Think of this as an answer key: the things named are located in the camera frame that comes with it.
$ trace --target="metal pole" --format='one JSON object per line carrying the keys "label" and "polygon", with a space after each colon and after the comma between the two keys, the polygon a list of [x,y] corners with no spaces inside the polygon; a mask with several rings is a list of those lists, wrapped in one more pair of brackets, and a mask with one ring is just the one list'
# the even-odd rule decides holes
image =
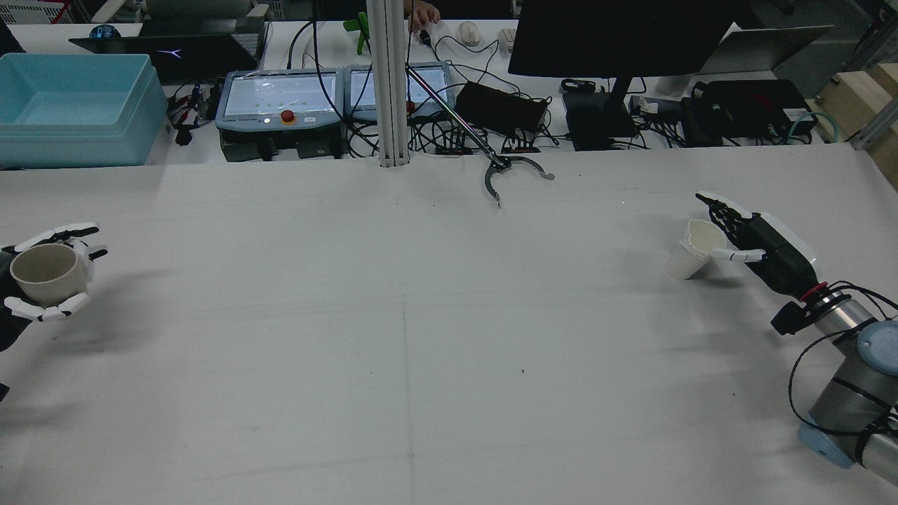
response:
{"label": "metal pole", "polygon": [[855,150],[866,151],[898,120],[898,97],[892,99],[883,109],[858,131],[851,139]]}
{"label": "metal pole", "polygon": [[381,166],[404,165],[409,162],[409,120],[403,50],[410,34],[402,19],[402,0],[368,0],[368,16]]}

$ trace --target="black monitor stand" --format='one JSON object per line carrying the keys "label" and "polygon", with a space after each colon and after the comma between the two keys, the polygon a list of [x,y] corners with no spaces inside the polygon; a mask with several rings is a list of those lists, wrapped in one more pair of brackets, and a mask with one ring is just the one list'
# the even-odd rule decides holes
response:
{"label": "black monitor stand", "polygon": [[615,78],[610,93],[565,93],[568,131],[577,151],[608,150],[616,137],[636,135],[624,105],[632,81],[632,76]]}

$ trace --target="laptop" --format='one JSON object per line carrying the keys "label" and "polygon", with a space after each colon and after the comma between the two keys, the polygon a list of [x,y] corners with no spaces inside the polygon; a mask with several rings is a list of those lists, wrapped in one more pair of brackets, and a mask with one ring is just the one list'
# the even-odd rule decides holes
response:
{"label": "laptop", "polygon": [[164,84],[255,70],[265,51],[265,21],[165,20],[145,22],[136,37],[69,39],[96,54],[146,54]]}
{"label": "laptop", "polygon": [[831,24],[733,31],[720,41],[699,74],[773,70],[830,28]]}

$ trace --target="white cup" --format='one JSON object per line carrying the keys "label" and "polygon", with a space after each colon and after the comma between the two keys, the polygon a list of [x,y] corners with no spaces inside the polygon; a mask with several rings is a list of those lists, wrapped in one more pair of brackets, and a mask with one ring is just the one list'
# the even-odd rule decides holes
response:
{"label": "white cup", "polygon": [[686,280],[705,266],[711,251],[726,247],[726,235],[714,223],[692,219],[686,226],[686,236],[673,247],[667,258],[667,275]]}
{"label": "white cup", "polygon": [[13,259],[9,271],[25,295],[45,308],[87,291],[84,267],[67,245],[32,247]]}

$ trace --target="white mouse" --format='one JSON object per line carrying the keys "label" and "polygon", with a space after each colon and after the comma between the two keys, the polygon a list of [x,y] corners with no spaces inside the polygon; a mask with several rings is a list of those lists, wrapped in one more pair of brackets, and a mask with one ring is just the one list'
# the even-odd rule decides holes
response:
{"label": "white mouse", "polygon": [[480,30],[478,30],[477,25],[473,21],[466,21],[459,25],[458,38],[465,46],[476,46],[483,39],[480,35]]}

